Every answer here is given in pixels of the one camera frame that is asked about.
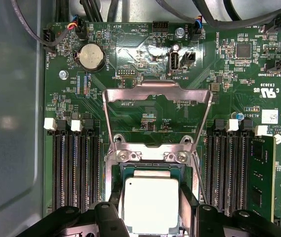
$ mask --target cable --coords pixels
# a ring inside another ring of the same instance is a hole
[[[16,14],[16,16],[18,17],[19,21],[22,23],[24,29],[30,34],[31,37],[33,37],[35,40],[37,40],[39,43],[41,44],[44,44],[46,46],[49,46],[49,47],[54,47],[56,46],[57,44],[59,44],[66,36],[67,34],[69,33],[69,29],[66,28],[62,33],[61,35],[54,41],[54,42],[48,42],[48,41],[45,41],[43,39],[41,39],[40,37],[38,37],[33,31],[32,29],[30,28],[30,26],[27,24],[22,12],[21,12],[21,9],[19,8],[18,4],[17,4],[17,1],[16,0],[11,0],[11,4],[12,4],[12,7],[14,9],[14,12]]]
[[[92,8],[93,14],[97,22],[103,22],[102,15],[100,13],[99,7],[95,0],[89,0],[90,6]]]
[[[69,0],[61,1],[61,21],[69,22]]]
[[[156,0],[156,2],[166,11],[170,12],[174,16],[180,18],[181,20],[184,20],[186,22],[195,23],[195,18],[191,18],[188,16],[183,15],[182,13],[175,10],[172,6],[170,6],[168,3],[166,3],[165,0]]]
[[[55,22],[60,22],[60,15],[61,15],[61,2],[60,0],[56,0],[55,6]]]
[[[233,21],[240,21],[241,18],[239,17],[239,15],[237,14],[234,6],[233,6],[233,3],[232,3],[232,0],[223,0],[224,2],[224,6],[225,6],[225,9],[229,15],[229,17],[233,20]]]
[[[88,0],[81,0],[81,3],[83,5],[86,17],[89,20],[89,22],[95,22],[95,16],[93,15],[93,11]]]
[[[244,28],[252,25],[260,25],[270,22],[275,17],[281,17],[281,9],[265,14],[263,16],[254,17],[247,20],[240,20],[240,21],[218,21],[214,20],[212,14],[210,13],[205,0],[192,0],[195,4],[196,8],[199,10],[205,21],[208,23],[209,26],[217,28],[219,30],[233,30],[238,28]],[[165,0],[156,0],[156,2],[163,7],[168,12],[172,13],[176,17],[185,20],[186,22],[194,23],[195,19],[185,16],[175,9],[173,9],[169,4],[165,2]]]
[[[107,22],[114,22],[116,18],[116,12],[119,5],[119,0],[112,0],[107,14]]]
[[[274,12],[265,14],[263,16],[254,17],[247,20],[241,21],[232,21],[232,22],[225,22],[225,21],[217,21],[214,20],[213,16],[211,15],[205,0],[192,0],[197,9],[200,11],[202,16],[204,17],[205,21],[211,26],[221,30],[232,30],[238,28],[244,28],[252,25],[260,25],[264,23],[270,22],[275,17],[281,17],[281,9],[276,10]]]
[[[200,27],[200,29],[201,29],[201,21],[200,21],[200,20],[195,20],[195,22],[198,23],[198,25],[199,25],[199,27]]]

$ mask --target barcode label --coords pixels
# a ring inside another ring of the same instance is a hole
[[[262,110],[262,123],[263,124],[278,124],[279,111],[278,110]]]

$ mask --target small black chip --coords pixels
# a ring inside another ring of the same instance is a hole
[[[251,58],[251,44],[237,44],[237,58]]]
[[[217,82],[222,83],[223,82],[223,76],[217,76]]]
[[[66,131],[67,130],[67,121],[58,119],[56,120],[57,130],[58,131]]]
[[[253,156],[255,159],[263,161],[262,146],[253,146]]]
[[[81,114],[81,119],[90,119],[91,114]]]
[[[219,103],[219,95],[213,95],[212,102]]]
[[[154,123],[148,122],[148,131],[153,132],[154,131]]]
[[[257,188],[253,187],[251,196],[252,196],[252,201],[254,202],[254,204],[261,207],[262,206],[262,192],[260,190],[258,190]]]
[[[73,112],[72,115],[71,115],[71,118],[75,119],[75,120],[78,120],[79,119],[79,113]]]
[[[70,111],[64,111],[63,112],[63,117],[70,117],[71,112]]]

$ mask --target screw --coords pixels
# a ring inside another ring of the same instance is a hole
[[[203,206],[203,209],[206,210],[206,211],[210,211],[210,210],[211,210],[211,207],[208,206],[208,205],[204,205],[204,206]]]
[[[175,36],[177,38],[183,38],[185,36],[185,30],[183,28],[178,28],[175,30]]]
[[[119,153],[119,158],[120,158],[121,160],[126,160],[126,159],[128,159],[128,153],[127,153],[126,151],[121,151],[121,152]]]
[[[172,46],[172,49],[173,49],[174,51],[178,51],[178,50],[180,49],[180,46],[179,46],[178,44],[174,44],[174,45]]]
[[[68,78],[68,72],[65,71],[65,70],[61,70],[61,71],[59,72],[59,78],[60,78],[61,80],[66,80],[66,79]]]
[[[249,217],[249,216],[250,216],[249,213],[247,213],[247,212],[245,212],[245,211],[239,212],[239,215],[240,215],[240,216],[243,216],[243,217]]]
[[[185,163],[188,160],[188,156],[185,152],[179,152],[177,158],[182,163]]]

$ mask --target integrated circuit chip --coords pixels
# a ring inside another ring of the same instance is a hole
[[[210,84],[210,90],[214,92],[220,91],[220,83],[219,82],[214,82]]]
[[[256,187],[253,187],[251,197],[252,197],[252,201],[256,205],[261,207],[261,205],[262,205],[262,192],[260,190],[258,190]]]
[[[251,44],[237,44],[237,58],[251,58]]]

